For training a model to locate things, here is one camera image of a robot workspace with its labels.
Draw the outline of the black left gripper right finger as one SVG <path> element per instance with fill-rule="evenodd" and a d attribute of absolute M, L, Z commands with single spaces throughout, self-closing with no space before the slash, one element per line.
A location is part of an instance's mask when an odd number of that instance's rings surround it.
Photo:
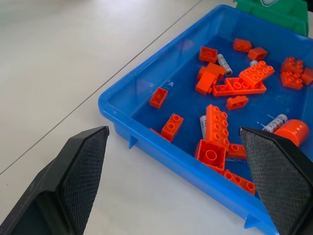
<path fill-rule="evenodd" d="M 313 162 L 289 139 L 240 128 L 259 197 L 279 235 L 313 235 Z"/>

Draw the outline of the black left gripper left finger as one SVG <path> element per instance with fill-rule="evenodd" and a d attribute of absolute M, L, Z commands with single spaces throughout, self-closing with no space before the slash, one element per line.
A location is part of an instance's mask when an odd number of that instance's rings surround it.
<path fill-rule="evenodd" d="M 109 128 L 68 139 L 0 225 L 0 235 L 83 235 L 95 201 Z"/>

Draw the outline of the green plastic bin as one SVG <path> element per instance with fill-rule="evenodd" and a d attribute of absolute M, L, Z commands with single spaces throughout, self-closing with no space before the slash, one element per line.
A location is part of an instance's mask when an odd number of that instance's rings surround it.
<path fill-rule="evenodd" d="M 233 0 L 236 8 L 287 28 L 303 36 L 309 34 L 308 4 L 304 0 Z"/>

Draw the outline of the orange round cylinder piece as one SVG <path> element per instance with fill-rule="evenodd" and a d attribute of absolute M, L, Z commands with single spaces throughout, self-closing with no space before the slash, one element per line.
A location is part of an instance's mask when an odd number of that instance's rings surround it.
<path fill-rule="evenodd" d="M 310 133 L 306 123 L 298 119 L 290 119 L 277 129 L 274 134 L 291 140 L 296 146 L 299 146 Z"/>

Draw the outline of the orange 2x4 plastic building brick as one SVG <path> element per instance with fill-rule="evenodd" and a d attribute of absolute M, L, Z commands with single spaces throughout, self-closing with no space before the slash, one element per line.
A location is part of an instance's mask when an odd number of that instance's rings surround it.
<path fill-rule="evenodd" d="M 206 137 L 205 140 L 229 148 L 229 132 L 227 114 L 212 104 L 206 107 Z"/>

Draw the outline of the upside-down orange-red Lego plate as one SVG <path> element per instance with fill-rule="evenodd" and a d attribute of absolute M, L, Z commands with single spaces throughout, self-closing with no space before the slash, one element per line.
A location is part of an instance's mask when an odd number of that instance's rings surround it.
<path fill-rule="evenodd" d="M 263 94 L 266 92 L 264 84 L 258 83 L 255 87 L 251 87 L 243 79 L 239 77 L 226 78 L 224 84 L 214 85 L 212 93 L 215 97 L 231 96 L 231 95 L 247 95 L 247 94 Z"/>

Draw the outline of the orange 1x2 plastic building brick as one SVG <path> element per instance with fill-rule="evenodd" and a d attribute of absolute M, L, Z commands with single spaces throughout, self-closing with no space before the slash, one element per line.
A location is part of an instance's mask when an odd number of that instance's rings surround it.
<path fill-rule="evenodd" d="M 168 141 L 172 141 L 180 129 L 183 118 L 177 114 L 172 114 L 161 130 L 161 135 Z"/>

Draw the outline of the orange-red studded Lego plate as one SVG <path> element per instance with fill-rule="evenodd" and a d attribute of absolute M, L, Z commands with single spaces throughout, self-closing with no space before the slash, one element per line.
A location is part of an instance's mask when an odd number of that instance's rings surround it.
<path fill-rule="evenodd" d="M 275 72 L 274 68 L 265 61 L 259 61 L 253 66 L 240 72 L 239 77 L 251 87 L 255 87 Z"/>

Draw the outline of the cluster of red toy bricks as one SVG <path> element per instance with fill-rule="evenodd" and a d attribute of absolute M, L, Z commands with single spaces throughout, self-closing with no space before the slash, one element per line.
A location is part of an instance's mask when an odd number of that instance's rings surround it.
<path fill-rule="evenodd" d="M 313 69 L 305 67 L 302 60 L 287 57 L 280 68 L 280 78 L 284 87 L 301 90 L 313 83 Z"/>

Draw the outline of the blue plastic tray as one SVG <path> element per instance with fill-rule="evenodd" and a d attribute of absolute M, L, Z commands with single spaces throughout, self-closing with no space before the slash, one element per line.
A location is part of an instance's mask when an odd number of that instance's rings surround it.
<path fill-rule="evenodd" d="M 117 134 L 210 195 L 246 220 L 245 227 L 256 227 L 266 235 L 278 235 L 258 195 L 235 186 L 195 159 L 202 138 L 200 117 L 208 105 L 226 111 L 226 97 L 196 92 L 197 75 L 203 63 L 200 48 L 207 46 L 221 53 L 233 75 L 246 69 L 248 57 L 234 51 L 236 38 L 250 40 L 268 51 L 265 61 L 275 70 L 265 80 L 266 92 L 249 96 L 248 104 L 227 111 L 229 141 L 240 143 L 240 127 L 261 129 L 279 114 L 304 121 L 309 137 L 301 151 L 313 160 L 313 83 L 297 91 L 282 85 L 281 63 L 288 56 L 301 59 L 313 69 L 313 39 L 271 24 L 236 8 L 219 5 L 174 40 L 103 92 L 98 99 L 100 113 L 113 122 Z M 168 91 L 160 109 L 149 101 L 158 88 Z M 161 130 L 172 114 L 183 118 L 170 142 Z"/>

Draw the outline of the grey ribbed connector piece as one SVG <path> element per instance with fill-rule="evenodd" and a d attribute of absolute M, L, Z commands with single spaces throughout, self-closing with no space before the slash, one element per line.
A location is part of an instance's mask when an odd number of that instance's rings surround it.
<path fill-rule="evenodd" d="M 217 55 L 217 60 L 218 63 L 221 67 L 225 68 L 225 76 L 231 76 L 231 74 L 233 73 L 231 67 L 229 66 L 228 62 L 226 61 L 226 59 L 224 58 L 224 56 L 222 54 L 218 54 Z"/>

